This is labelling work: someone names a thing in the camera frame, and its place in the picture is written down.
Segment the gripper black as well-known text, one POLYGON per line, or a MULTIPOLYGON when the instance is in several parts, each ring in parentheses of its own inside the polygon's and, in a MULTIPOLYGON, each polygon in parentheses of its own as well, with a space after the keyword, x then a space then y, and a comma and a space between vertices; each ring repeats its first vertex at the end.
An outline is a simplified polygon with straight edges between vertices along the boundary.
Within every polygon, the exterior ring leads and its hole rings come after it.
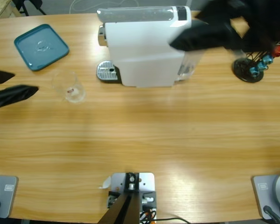
POLYGON ((272 51, 280 42, 280 0, 209 0, 195 18, 205 23, 184 29, 169 42, 172 48, 190 52, 223 47, 248 53, 272 51), (240 16, 249 26, 242 38, 230 23, 214 24, 240 16))

